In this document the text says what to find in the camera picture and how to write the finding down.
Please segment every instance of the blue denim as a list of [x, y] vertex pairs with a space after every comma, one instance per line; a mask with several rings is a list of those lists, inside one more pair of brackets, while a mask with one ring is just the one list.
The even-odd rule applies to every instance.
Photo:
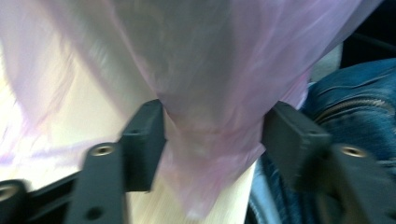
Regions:
[[[310, 88], [302, 112], [331, 133], [334, 143], [369, 151], [396, 180], [395, 108], [396, 59], [389, 59], [358, 64], [323, 78]], [[266, 153], [259, 162], [281, 222], [318, 223], [315, 195], [288, 189]]]

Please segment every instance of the white plastic bag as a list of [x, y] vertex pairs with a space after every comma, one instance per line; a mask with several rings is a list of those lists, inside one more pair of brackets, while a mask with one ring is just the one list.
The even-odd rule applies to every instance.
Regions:
[[[28, 124], [15, 141], [47, 136], [35, 153], [52, 152], [48, 136], [59, 120], [70, 122], [60, 115], [74, 109], [67, 95], [92, 82], [76, 81], [86, 76], [104, 93], [103, 108], [120, 115], [70, 124], [86, 136], [70, 144], [106, 138], [132, 114], [136, 94], [140, 101], [150, 95], [135, 62], [170, 118], [162, 175], [187, 214], [204, 217], [263, 153], [263, 115], [282, 98], [300, 104], [311, 65], [380, 2], [1, 1], [6, 76]], [[82, 102], [92, 113], [94, 104]], [[100, 122], [106, 132], [94, 126]]]

